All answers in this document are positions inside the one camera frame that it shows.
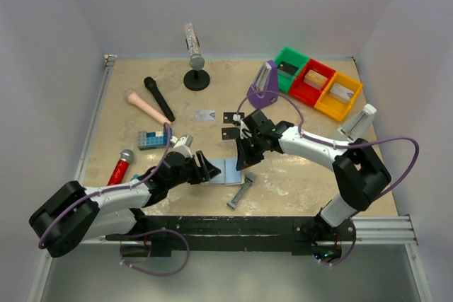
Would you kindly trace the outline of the beige card holder wallet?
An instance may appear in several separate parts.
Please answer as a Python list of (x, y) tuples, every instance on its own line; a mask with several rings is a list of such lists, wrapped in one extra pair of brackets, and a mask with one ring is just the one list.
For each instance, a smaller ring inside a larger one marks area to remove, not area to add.
[(215, 158), (210, 163), (221, 170), (221, 173), (206, 182), (206, 185), (241, 185), (244, 174), (236, 169), (237, 158)]

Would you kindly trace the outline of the black VIP card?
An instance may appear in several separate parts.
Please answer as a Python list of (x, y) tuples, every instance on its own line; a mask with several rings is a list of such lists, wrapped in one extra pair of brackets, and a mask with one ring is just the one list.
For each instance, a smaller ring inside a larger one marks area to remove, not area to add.
[(226, 140), (234, 140), (239, 137), (240, 130), (238, 127), (224, 127), (221, 129), (222, 139)]
[(223, 123), (240, 125), (240, 121), (245, 117), (244, 112), (224, 112)]

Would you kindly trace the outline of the silver VIP card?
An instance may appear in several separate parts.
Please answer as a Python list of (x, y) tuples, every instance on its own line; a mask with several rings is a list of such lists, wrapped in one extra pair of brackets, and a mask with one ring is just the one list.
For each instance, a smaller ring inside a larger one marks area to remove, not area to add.
[(196, 110), (194, 112), (195, 122), (214, 122), (215, 117), (216, 114), (214, 110)]

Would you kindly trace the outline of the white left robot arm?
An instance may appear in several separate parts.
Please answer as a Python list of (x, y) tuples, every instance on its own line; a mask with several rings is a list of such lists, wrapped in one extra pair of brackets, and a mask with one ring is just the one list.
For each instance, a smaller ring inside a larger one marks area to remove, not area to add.
[(135, 216), (135, 210), (159, 203), (174, 187), (209, 182), (220, 174), (201, 151), (191, 156), (172, 151), (158, 165), (121, 185), (84, 187), (77, 180), (67, 182), (28, 223), (39, 238), (39, 249), (53, 258), (68, 254), (89, 238), (120, 234), (138, 240), (145, 235), (147, 223)]

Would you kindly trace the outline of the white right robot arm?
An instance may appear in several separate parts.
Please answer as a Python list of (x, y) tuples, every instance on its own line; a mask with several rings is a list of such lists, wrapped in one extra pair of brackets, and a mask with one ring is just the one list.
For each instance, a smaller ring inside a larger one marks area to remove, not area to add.
[(363, 139), (349, 144), (302, 132), (290, 122), (274, 124), (261, 110), (242, 118), (236, 137), (237, 170), (250, 168), (264, 159), (266, 151), (299, 156), (333, 171), (338, 195), (319, 212), (316, 234), (330, 240), (340, 225), (357, 211), (365, 211), (391, 182), (391, 175), (380, 157)]

